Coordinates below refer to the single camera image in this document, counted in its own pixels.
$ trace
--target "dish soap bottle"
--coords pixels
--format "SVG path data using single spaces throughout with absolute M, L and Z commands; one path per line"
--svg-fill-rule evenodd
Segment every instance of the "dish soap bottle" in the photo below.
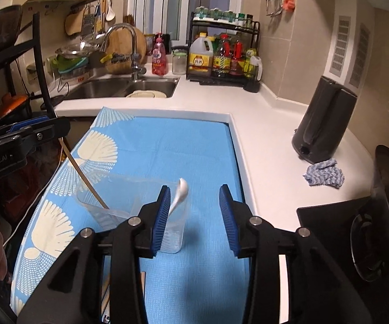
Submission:
M 214 53 L 214 64 L 212 71 L 217 77 L 226 76 L 230 70 L 230 44 L 227 34 L 221 35 L 219 47 Z
M 166 49 L 161 38 L 161 33 L 159 33 L 152 50 L 152 73 L 155 75 L 166 75 L 167 72 Z

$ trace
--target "sauce bottle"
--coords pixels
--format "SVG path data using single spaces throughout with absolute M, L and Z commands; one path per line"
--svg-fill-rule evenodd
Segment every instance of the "sauce bottle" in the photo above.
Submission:
M 233 51 L 233 57 L 230 61 L 230 72 L 229 74 L 241 76 L 244 73 L 244 60 L 242 59 L 242 43 L 238 41 L 235 44 Z
M 219 47 L 214 53 L 212 71 L 217 77 L 226 76 L 230 70 L 230 44 L 227 34 L 222 34 Z

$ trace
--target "blue dish cloth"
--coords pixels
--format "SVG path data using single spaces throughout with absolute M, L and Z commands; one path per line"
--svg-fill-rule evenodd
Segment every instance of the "blue dish cloth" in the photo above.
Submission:
M 303 175 L 310 186 L 328 185 L 340 188 L 344 182 L 344 175 L 341 169 L 336 167 L 337 161 L 331 158 L 327 161 L 312 164 Z
M 154 259 L 140 262 L 146 272 L 145 306 L 150 324 L 242 322 L 248 260 L 235 258 L 230 250 L 219 207 L 223 184 L 242 201 L 226 124 L 132 117 L 103 108 L 72 154 L 85 173 L 99 170 L 173 182 L 183 177 L 189 184 L 192 206 L 181 251 L 158 252 Z M 79 182 L 73 166 L 65 160 L 35 210 L 14 270 L 11 307 L 16 314 L 81 229 L 101 231 L 76 202 Z

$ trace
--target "power outlet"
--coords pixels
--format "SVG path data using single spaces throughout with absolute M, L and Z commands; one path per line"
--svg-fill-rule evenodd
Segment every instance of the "power outlet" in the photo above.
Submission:
M 48 62 L 46 62 L 46 61 L 42 62 L 43 66 L 44 66 L 44 69 L 47 69 L 46 68 L 47 63 Z M 28 84 L 29 85 L 35 83 L 35 81 L 37 80 L 38 76 L 36 74 L 35 62 L 31 63 L 31 64 L 28 64 L 26 66 L 26 76 L 27 76 L 27 80 L 28 80 Z

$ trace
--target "electric kettle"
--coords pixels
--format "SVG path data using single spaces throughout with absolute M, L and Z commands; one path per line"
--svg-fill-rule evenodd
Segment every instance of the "electric kettle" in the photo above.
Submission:
M 330 159 L 340 144 L 356 101 L 352 91 L 322 76 L 292 138 L 295 151 L 312 164 Z

